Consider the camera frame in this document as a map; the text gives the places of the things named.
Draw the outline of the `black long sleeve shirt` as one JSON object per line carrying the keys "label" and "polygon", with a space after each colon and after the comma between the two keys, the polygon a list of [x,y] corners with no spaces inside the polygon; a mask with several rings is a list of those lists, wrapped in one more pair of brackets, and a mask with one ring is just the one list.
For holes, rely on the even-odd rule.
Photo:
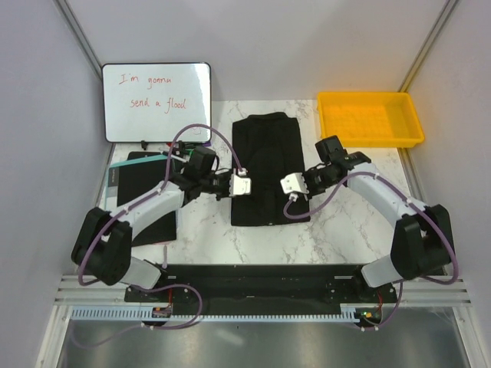
{"label": "black long sleeve shirt", "polygon": [[251,194],[232,199],[231,225],[256,227],[308,222],[289,219],[280,180],[305,171],[298,120],[283,112],[250,115],[232,124],[232,147],[252,181]]}

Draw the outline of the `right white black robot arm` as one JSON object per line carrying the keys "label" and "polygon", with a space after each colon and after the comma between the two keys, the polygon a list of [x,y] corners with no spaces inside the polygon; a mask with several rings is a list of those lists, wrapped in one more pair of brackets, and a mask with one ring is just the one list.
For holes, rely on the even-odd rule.
{"label": "right white black robot arm", "polygon": [[357,300],[370,301],[380,286],[397,281],[434,281],[433,272],[446,265],[453,269],[448,283],[456,281],[459,265],[445,207],[405,195],[364,153],[349,153],[336,136],[317,142],[315,149],[320,164],[302,173],[307,196],[346,187],[371,204],[394,230],[389,254],[362,266],[351,282]]}

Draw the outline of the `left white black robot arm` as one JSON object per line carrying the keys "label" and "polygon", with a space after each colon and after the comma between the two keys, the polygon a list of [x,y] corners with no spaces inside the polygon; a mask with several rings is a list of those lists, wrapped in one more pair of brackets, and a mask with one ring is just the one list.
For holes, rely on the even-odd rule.
{"label": "left white black robot arm", "polygon": [[84,273],[93,275],[107,286],[118,282],[140,288],[151,301],[167,296],[168,283],[159,266],[132,256],[134,239],[154,222],[199,198],[203,193],[217,199],[230,197],[233,169],[215,171],[216,153],[206,147],[195,149],[179,172],[169,163],[164,180],[148,192],[112,212],[98,207],[84,219],[71,252],[78,266],[79,283]]}

